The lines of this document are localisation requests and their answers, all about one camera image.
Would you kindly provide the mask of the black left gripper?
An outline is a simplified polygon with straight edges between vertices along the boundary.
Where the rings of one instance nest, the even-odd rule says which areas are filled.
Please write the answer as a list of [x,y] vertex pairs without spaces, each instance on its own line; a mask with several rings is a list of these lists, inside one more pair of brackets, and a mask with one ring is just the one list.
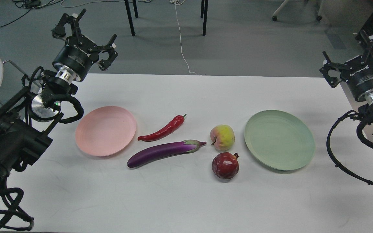
[[[58,24],[52,29],[52,37],[65,41],[64,47],[60,50],[53,61],[53,67],[59,71],[61,67],[72,70],[74,81],[81,82],[86,78],[90,68],[96,63],[101,71],[106,71],[118,56],[114,44],[117,34],[114,34],[108,44],[98,46],[89,38],[83,36],[80,28],[80,19],[86,13],[83,9],[77,16],[64,13]],[[65,26],[70,25],[72,36],[66,37]],[[107,53],[107,59],[100,59],[99,54]]]

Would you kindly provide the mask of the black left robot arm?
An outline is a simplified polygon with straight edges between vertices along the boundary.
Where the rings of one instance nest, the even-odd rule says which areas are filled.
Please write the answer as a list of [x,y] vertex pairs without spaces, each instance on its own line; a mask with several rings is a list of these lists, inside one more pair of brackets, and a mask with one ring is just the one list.
[[19,205],[24,191],[8,188],[12,170],[25,171],[44,154],[53,140],[49,133],[58,123],[81,119],[84,109],[75,98],[78,87],[89,70],[97,64],[106,71],[117,58],[113,35],[106,45],[97,45],[80,28],[85,14],[63,14],[52,36],[64,41],[53,61],[55,71],[38,67],[28,84],[0,108],[0,229],[30,231],[34,219]]

